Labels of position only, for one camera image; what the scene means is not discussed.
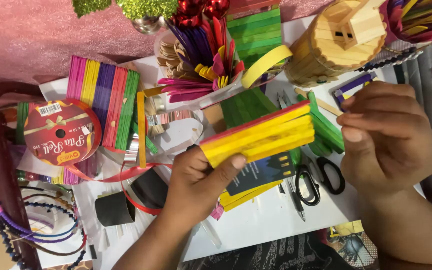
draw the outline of natural wooden popsicle stick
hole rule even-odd
[[[303,95],[303,97],[308,98],[308,93],[306,91],[304,91],[303,89],[300,88],[294,88],[294,92],[296,92],[296,94],[300,94]],[[322,101],[319,98],[316,98],[316,103],[318,103],[318,106],[325,109],[326,111],[334,114],[335,116],[340,116],[341,114],[343,114],[342,111],[340,111],[339,109],[329,105],[327,102]]]

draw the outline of yellow tape roll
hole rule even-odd
[[[243,87],[248,89],[268,69],[291,55],[293,55],[293,53],[286,45],[275,47],[257,60],[243,75],[241,79]]]

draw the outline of red ornament ball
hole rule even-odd
[[[207,0],[204,7],[204,15],[212,19],[221,20],[230,9],[230,0]]]
[[[174,25],[177,27],[200,27],[203,24],[203,15],[200,13],[191,17],[178,12],[174,16],[174,22]]]
[[[178,0],[177,13],[186,15],[188,17],[194,17],[201,14],[205,7],[206,0]]]

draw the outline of pink glitter fabric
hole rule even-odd
[[[315,14],[330,2],[283,0],[282,20]],[[0,81],[66,77],[73,54],[111,64],[147,57],[155,38],[137,32],[115,4],[78,19],[71,0],[0,0]]]

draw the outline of fingernail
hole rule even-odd
[[[353,104],[353,102],[356,100],[355,96],[351,96],[348,99],[345,99],[343,102],[341,102],[341,106],[351,106],[351,104]]]
[[[363,140],[363,132],[361,130],[344,128],[341,132],[343,133],[343,137],[352,143],[358,143]]]
[[[233,164],[234,168],[241,170],[246,166],[246,157],[244,155],[237,155],[233,157],[231,164]]]
[[[344,115],[346,118],[351,118],[351,119],[357,119],[363,117],[362,113],[345,113]]]

